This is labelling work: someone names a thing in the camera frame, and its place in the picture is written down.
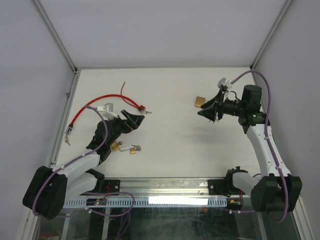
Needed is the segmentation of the large brass padlock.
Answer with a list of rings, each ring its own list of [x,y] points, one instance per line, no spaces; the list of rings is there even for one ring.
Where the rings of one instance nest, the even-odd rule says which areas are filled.
[[[195,99],[195,107],[200,108],[203,104],[205,104],[208,101],[205,97],[197,96]]]

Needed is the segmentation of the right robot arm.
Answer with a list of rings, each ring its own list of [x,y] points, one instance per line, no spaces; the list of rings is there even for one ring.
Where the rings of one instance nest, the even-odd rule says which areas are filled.
[[[260,179],[237,166],[229,169],[214,189],[222,195],[244,192],[256,212],[292,212],[303,184],[300,177],[292,175],[276,148],[270,122],[261,111],[261,87],[245,85],[241,98],[235,100],[227,97],[230,91],[229,87],[220,86],[217,95],[200,107],[198,115],[212,122],[224,115],[238,118],[256,154]]]

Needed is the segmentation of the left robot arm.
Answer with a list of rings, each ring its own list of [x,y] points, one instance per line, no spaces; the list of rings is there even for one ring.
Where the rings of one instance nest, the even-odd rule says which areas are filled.
[[[137,130],[145,116],[122,110],[124,118],[111,112],[101,118],[85,152],[55,168],[39,167],[23,196],[22,204],[36,216],[52,220],[68,201],[86,193],[106,192],[105,176],[95,168],[111,154],[111,146],[122,134]]]

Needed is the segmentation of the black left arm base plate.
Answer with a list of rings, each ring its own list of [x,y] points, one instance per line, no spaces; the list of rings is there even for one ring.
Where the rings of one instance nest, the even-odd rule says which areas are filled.
[[[119,179],[108,179],[98,181],[96,187],[91,191],[85,191],[82,195],[88,195],[88,193],[95,193],[100,195],[106,195],[107,193],[119,193],[121,188],[121,181]]]

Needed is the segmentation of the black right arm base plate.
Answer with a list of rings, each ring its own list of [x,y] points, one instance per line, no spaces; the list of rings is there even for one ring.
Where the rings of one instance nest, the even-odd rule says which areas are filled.
[[[240,195],[241,190],[232,185],[228,180],[223,178],[219,179],[209,179],[207,181],[208,194],[213,195],[222,195],[225,197],[230,197],[231,195]]]

